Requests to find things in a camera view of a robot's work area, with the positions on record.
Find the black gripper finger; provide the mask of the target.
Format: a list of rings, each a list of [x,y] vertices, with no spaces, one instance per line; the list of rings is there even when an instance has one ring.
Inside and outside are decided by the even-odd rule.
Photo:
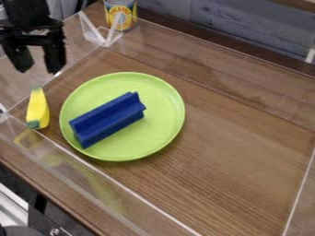
[[[46,71],[56,74],[66,63],[66,50],[62,41],[45,40],[42,43]]]
[[[34,64],[30,52],[25,45],[2,44],[3,52],[15,70],[23,73]]]

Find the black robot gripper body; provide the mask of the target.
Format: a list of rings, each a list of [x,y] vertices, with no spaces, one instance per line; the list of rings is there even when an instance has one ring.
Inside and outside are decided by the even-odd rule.
[[[64,40],[64,23],[50,17],[46,0],[0,0],[0,6],[0,43],[23,37],[33,30],[48,30],[45,39]]]

